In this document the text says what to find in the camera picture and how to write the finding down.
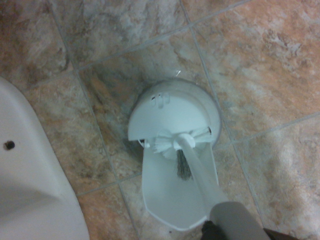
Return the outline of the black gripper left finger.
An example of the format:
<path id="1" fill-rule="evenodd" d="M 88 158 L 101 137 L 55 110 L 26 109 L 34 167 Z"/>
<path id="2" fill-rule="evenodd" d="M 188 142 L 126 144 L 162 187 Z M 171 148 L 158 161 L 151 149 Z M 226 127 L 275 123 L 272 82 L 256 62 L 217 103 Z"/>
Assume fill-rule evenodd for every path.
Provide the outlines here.
<path id="1" fill-rule="evenodd" d="M 219 229 L 211 221 L 206 220 L 201 228 L 201 240 L 218 240 L 219 239 Z"/>

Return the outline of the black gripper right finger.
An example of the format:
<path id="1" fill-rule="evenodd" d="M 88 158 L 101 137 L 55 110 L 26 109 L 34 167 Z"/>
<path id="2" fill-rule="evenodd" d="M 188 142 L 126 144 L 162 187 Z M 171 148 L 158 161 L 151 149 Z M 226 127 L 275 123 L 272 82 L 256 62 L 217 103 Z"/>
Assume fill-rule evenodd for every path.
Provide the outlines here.
<path id="1" fill-rule="evenodd" d="M 278 231 L 274 231 L 268 228 L 263 228 L 270 240 L 299 240 L 298 238 L 289 234 L 284 234 Z"/>

